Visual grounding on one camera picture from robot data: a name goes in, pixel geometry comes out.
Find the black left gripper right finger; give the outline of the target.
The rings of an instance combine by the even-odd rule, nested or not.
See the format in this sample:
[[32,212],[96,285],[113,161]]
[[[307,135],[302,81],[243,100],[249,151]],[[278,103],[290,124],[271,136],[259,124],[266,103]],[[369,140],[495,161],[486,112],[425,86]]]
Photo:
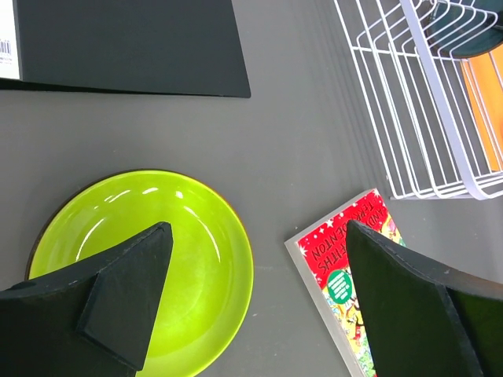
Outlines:
[[502,286],[347,224],[347,256],[379,376],[500,376]]

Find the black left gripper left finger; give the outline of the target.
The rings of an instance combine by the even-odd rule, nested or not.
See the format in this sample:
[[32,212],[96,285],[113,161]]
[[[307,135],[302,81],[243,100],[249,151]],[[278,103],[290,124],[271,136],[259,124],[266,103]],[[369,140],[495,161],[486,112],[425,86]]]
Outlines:
[[134,376],[143,369],[173,248],[158,222],[1,293],[3,376]]

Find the lime green plate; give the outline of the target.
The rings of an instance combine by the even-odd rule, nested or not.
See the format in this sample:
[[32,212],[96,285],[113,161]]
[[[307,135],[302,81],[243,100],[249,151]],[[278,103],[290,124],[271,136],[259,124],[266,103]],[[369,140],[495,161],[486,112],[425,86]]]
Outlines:
[[143,376],[195,376],[242,325],[252,297],[252,247],[233,208],[204,183],[133,170],[90,184],[65,203],[32,249],[28,278],[90,257],[165,221],[173,251]]

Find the white wire dish rack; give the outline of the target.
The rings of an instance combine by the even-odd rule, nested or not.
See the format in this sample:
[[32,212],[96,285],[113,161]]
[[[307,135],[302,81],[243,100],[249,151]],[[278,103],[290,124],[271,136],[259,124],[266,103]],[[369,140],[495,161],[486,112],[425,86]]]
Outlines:
[[462,62],[428,45],[433,1],[335,4],[393,199],[496,199]]

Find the dark teal plate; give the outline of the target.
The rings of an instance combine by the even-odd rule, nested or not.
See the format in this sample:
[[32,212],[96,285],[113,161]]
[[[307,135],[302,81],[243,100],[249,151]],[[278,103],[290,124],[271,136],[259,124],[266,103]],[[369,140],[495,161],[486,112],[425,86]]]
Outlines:
[[433,1],[424,32],[431,50],[442,57],[489,53],[502,45],[502,2]]

